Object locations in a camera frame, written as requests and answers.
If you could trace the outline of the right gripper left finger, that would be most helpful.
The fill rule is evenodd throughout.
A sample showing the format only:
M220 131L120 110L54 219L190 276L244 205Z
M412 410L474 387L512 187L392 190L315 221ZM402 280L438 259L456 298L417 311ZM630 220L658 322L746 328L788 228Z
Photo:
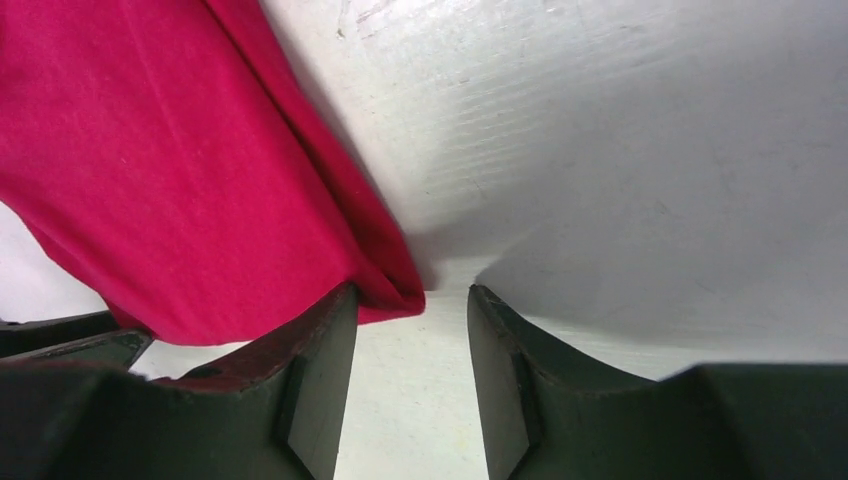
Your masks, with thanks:
M1 361L5 479L330 479L358 302L333 289L296 319L183 376Z

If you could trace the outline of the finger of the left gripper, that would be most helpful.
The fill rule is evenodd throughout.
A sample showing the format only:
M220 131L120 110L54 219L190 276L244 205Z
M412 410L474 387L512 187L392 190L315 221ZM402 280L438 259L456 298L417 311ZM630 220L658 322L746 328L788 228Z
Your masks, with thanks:
M2 320L1 357L12 357L119 329L109 311L24 323Z
M71 361L129 370L152 342L147 333L122 330L2 357L1 361Z

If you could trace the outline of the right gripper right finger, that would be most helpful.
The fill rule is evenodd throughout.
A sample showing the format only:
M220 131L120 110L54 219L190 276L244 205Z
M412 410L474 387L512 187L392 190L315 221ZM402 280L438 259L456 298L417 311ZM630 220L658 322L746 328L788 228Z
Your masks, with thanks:
M467 321L493 479L843 479L843 364L708 363L660 381L530 323L489 288Z

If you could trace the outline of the red t shirt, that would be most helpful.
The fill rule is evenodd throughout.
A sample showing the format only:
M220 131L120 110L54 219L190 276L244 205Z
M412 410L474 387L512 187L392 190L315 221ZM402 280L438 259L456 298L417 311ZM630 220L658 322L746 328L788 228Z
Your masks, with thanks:
M335 287L420 314L404 237L257 1L5 1L1 199L116 319L256 339Z

